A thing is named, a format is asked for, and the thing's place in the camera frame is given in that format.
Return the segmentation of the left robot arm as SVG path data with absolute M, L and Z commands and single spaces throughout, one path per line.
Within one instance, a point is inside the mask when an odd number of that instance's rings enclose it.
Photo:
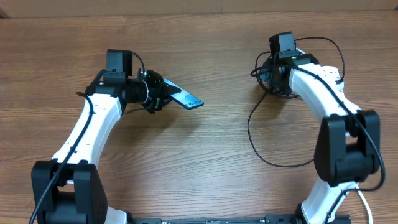
M 171 101 L 185 109 L 203 102 L 159 73 L 141 67 L 133 74 L 130 50 L 109 49 L 106 67 L 84 92 L 83 110 L 63 146 L 49 161 L 37 161 L 31 171 L 35 208 L 30 223 L 134 223 L 128 211 L 112 208 L 98 173 L 110 132 L 127 114 L 128 104 L 140 104 L 150 114 Z

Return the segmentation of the blue Galaxy smartphone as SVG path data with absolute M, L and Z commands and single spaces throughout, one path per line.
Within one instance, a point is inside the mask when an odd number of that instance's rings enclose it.
M 175 83 L 171 82 L 168 79 L 164 79 L 164 83 L 165 84 L 169 83 L 171 85 L 178 86 L 178 85 L 176 85 Z M 202 100 L 198 99 L 197 97 L 195 97 L 191 93 L 187 92 L 183 88 L 181 88 L 181 89 L 182 89 L 181 99 L 175 100 L 175 99 L 171 98 L 176 103 L 178 103 L 180 106 L 184 107 L 187 110 L 191 110 L 191 109 L 194 109 L 194 108 L 197 108 L 197 107 L 200 107 L 200 106 L 204 105 L 204 102 Z

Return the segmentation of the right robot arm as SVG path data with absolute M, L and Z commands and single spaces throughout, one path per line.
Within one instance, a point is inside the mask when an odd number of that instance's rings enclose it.
M 386 168 L 380 153 L 380 118 L 374 110 L 363 111 L 345 97 L 345 72 L 322 66 L 312 55 L 297 47 L 291 32 L 269 38 L 269 57 L 256 66 L 256 77 L 268 95 L 281 98 L 300 97 L 320 122 L 314 156 L 318 179 L 310 195 L 295 213 L 266 215 L 266 223 L 351 223 L 349 215 L 337 210 L 351 192 L 363 197 L 360 183 L 381 173 L 380 189 Z

